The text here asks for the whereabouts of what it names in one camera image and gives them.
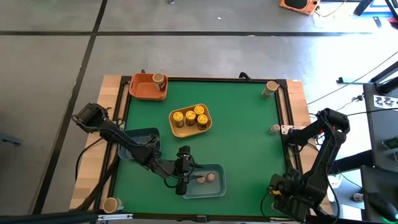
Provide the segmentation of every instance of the orange device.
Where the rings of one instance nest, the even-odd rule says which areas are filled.
[[[320,0],[280,0],[279,6],[307,15],[312,15]]]

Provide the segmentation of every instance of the orange tray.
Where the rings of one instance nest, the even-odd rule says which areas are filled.
[[[154,74],[137,73],[131,77],[129,92],[132,96],[140,100],[164,100],[167,95],[168,78],[164,75],[166,88],[164,91],[157,91],[152,80]]]
[[[193,126],[190,126],[190,127],[187,126],[187,124],[185,123],[185,113],[187,111],[190,111],[190,110],[193,111],[193,109],[196,106],[199,106],[199,105],[202,106],[205,109],[204,115],[206,115],[207,118],[208,118],[207,128],[205,130],[203,130],[203,131],[200,131],[198,129],[198,122],[196,122]],[[182,128],[176,128],[174,126],[173,114],[175,112],[181,112],[182,114],[184,114],[184,119],[183,119],[184,120],[184,126]],[[193,136],[193,135],[196,135],[196,134],[204,133],[204,132],[208,131],[211,128],[211,125],[212,125],[209,109],[203,103],[200,103],[200,104],[197,104],[197,105],[193,105],[193,106],[189,106],[189,107],[186,107],[186,108],[181,108],[181,109],[178,109],[178,110],[173,110],[169,114],[169,121],[170,121],[170,127],[172,128],[173,134],[176,137],[178,137],[178,138],[186,138],[186,137]]]

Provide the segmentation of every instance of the yellow can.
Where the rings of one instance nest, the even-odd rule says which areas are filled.
[[[207,128],[207,122],[208,122],[208,118],[206,115],[201,114],[198,117],[198,129],[200,131],[203,131]]]
[[[185,113],[185,123],[187,126],[193,126],[195,124],[196,114],[193,111],[188,111]]]
[[[174,126],[176,128],[182,128],[184,126],[184,115],[181,112],[175,112],[173,114]]]
[[[202,115],[205,113],[205,109],[202,106],[196,106],[195,109],[193,109],[193,110],[197,116],[197,120],[198,120],[199,115]]]

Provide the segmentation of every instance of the blue tray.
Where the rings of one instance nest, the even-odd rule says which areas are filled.
[[[212,172],[216,176],[213,182],[205,182],[199,184],[197,180],[191,180],[188,184],[187,193],[182,197],[185,199],[191,198],[208,198],[208,197],[222,197],[226,192],[226,179],[224,168],[219,164],[201,164],[202,169],[196,168],[192,175],[207,176]]]
[[[155,145],[155,150],[160,151],[160,133],[157,128],[142,128],[142,129],[134,129],[134,130],[125,130],[126,133],[132,140],[134,140],[138,144],[145,144],[149,139],[149,135],[154,134],[159,136],[159,141]],[[134,160],[131,156],[131,153],[125,149],[123,146],[119,145],[118,155],[120,159]]]

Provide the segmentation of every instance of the gray floor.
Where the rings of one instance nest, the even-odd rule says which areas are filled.
[[[100,0],[3,0],[0,30],[90,31],[100,5]],[[338,26],[342,21],[348,25]],[[397,46],[390,45],[396,34],[388,27],[378,29],[372,19],[320,21],[319,17],[282,9],[277,2],[260,0],[177,0],[173,6],[163,0],[114,0],[106,7],[100,30],[375,33],[342,37],[97,37],[75,112],[96,101],[103,75],[132,75],[142,68],[180,77],[237,77],[245,71],[253,78],[300,79],[310,102],[337,88],[337,77],[359,77],[397,51]],[[29,213],[88,39],[0,36],[1,132],[24,140],[20,147],[0,142],[0,215]],[[360,86],[349,86],[309,108],[311,112],[337,109],[361,93]],[[355,103],[343,111],[362,110],[363,103]],[[351,124],[355,125],[339,157],[370,148],[366,116],[353,117]],[[75,161],[85,140],[86,134],[71,124],[44,212],[68,209]]]

